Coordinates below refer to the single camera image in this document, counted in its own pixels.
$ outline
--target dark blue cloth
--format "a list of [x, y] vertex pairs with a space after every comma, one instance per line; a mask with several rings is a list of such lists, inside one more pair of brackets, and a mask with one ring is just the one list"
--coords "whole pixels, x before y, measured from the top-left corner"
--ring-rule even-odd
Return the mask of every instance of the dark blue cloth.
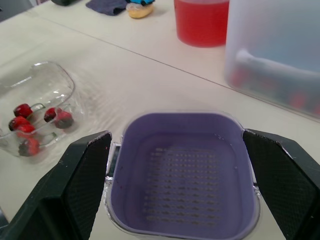
[[98, 13], [115, 16], [126, 9], [126, 0], [91, 0], [86, 6]]

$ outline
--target toy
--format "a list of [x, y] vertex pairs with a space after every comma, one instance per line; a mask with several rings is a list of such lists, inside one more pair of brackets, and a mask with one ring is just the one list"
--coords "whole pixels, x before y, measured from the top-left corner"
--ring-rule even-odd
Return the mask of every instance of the toy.
[[126, 0], [127, 3], [141, 4], [142, 6], [152, 4], [155, 0]]
[[137, 3], [129, 3], [126, 5], [129, 16], [133, 19], [142, 19], [148, 16], [154, 10], [153, 4], [141, 5]]

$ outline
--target purple strainer basket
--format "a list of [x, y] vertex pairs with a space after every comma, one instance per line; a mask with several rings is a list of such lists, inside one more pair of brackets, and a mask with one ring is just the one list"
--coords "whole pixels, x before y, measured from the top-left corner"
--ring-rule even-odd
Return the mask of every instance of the purple strainer basket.
[[108, 210], [135, 234], [238, 240], [260, 213], [243, 127], [221, 113], [151, 113], [127, 128]]

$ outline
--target table surface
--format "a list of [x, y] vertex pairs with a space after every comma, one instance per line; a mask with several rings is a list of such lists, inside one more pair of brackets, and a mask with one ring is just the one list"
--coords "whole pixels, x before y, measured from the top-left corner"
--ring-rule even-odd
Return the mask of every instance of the table surface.
[[[162, 110], [224, 111], [245, 127], [297, 141], [320, 160], [320, 124], [295, 112], [239, 93], [224, 82], [224, 47], [196, 48], [176, 36], [173, 1], [158, 0], [144, 19], [126, 12], [106, 16], [86, 8], [82, 0], [62, 7], [52, 2], [0, 24], [0, 65], [20, 66], [55, 61], [95, 105], [94, 123], [58, 142], [37, 161], [0, 150], [0, 206], [9, 220], [39, 179], [60, 159], [68, 144], [102, 130], [119, 141], [135, 116]], [[108, 218], [103, 198], [91, 240], [134, 240]], [[248, 240], [284, 240], [266, 203]]]

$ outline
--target red drink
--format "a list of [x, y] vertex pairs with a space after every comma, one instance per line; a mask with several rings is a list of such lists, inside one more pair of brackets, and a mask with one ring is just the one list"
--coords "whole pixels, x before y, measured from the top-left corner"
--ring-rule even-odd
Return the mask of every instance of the red drink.
[[174, 9], [182, 42], [197, 47], [226, 44], [229, 1], [174, 0]]

